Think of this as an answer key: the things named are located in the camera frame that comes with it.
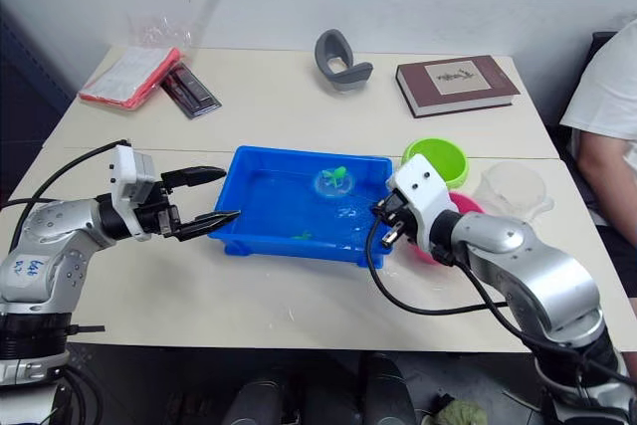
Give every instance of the handwritten label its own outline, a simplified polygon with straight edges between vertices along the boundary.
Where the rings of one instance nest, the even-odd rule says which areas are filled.
[[[13,273],[11,274],[13,281],[11,282],[14,286],[25,287],[37,281],[46,270],[49,259],[49,256],[21,254],[13,263]]]

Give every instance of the black chair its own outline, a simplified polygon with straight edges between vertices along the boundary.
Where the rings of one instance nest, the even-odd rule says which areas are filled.
[[[577,77],[577,85],[579,84],[579,79],[581,79],[582,74],[586,70],[586,67],[595,56],[597,51],[601,49],[606,42],[608,42],[617,32],[595,32],[593,34],[593,39],[590,44],[590,48],[588,49],[588,54],[586,55],[586,60],[584,61],[584,65],[582,66],[579,76]],[[564,115],[564,112],[568,108],[568,104],[570,103],[570,99],[572,98],[575,90],[577,89],[577,85],[575,85],[572,93],[569,96],[569,100],[566,104],[564,104],[559,112],[559,118],[561,119]],[[584,177],[577,169],[577,162],[575,158],[568,151],[568,145],[570,144],[570,139],[572,137],[572,128],[569,126],[563,126],[561,124],[556,125],[546,125],[546,131],[548,131],[548,136],[550,136],[557,153],[559,154],[559,158],[566,164],[570,175],[575,181],[575,185],[581,194],[582,199],[586,205],[590,205],[594,203],[595,194],[592,189],[584,179]]]

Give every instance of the table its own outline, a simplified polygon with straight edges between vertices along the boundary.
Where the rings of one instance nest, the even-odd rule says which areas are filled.
[[[28,196],[62,164],[86,151],[45,147],[14,197]],[[227,168],[232,154],[145,151],[157,172],[197,164]],[[481,172],[498,159],[474,159],[462,191],[477,187]],[[549,244],[577,258],[598,284],[611,336],[620,350],[637,350],[637,320],[564,164],[556,159],[521,159],[544,179],[555,207],[533,222]],[[83,163],[47,196],[92,197],[108,190],[109,155]],[[223,181],[175,190],[172,201],[184,219],[209,211]],[[6,250],[19,214],[0,214]],[[479,301],[462,274],[417,262],[398,244],[381,272],[403,301],[431,309]],[[500,299],[493,290],[495,299]],[[136,345],[352,348],[447,351],[526,351],[488,312],[447,318],[406,313],[386,300],[364,268],[353,264],[251,256],[228,257],[219,241],[186,243],[155,237],[122,241],[96,253],[76,312],[78,323],[103,323],[106,332],[71,340]]]
[[[113,48],[96,74],[121,54]],[[129,138],[137,148],[234,151],[242,144],[400,156],[408,143],[444,136],[470,157],[558,158],[513,60],[496,57],[521,91],[511,106],[414,119],[396,66],[450,56],[356,54],[371,62],[361,91],[335,92],[309,52],[196,51],[191,68],[223,107],[189,120],[160,90],[137,111],[75,100],[45,147],[96,147]]]

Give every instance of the gray plastic object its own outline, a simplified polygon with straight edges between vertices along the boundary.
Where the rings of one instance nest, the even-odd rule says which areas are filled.
[[[354,64],[354,55],[345,37],[336,29],[323,32],[315,46],[315,59],[318,69],[340,92],[362,87],[369,79],[373,65],[369,62]],[[329,67],[331,59],[341,59],[347,66],[342,72],[333,72]]]

